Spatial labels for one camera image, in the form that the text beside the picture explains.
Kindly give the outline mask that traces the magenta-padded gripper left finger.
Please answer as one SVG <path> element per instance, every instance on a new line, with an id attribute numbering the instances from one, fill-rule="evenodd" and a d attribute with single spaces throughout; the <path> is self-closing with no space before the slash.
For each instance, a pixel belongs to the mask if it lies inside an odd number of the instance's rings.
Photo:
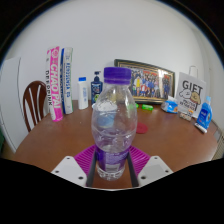
<path id="1" fill-rule="evenodd" d="M 92 145 L 75 156 L 65 156 L 51 173 L 76 185 L 91 187 L 95 165 L 95 146 Z"/>

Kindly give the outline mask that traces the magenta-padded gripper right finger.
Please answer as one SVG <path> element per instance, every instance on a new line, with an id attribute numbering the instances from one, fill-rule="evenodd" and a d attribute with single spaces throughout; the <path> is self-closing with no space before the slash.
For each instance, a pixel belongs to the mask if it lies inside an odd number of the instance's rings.
<path id="1" fill-rule="evenodd" d="M 145 186 L 173 173 L 159 156 L 149 156 L 133 146 L 127 160 L 133 187 Z"/>

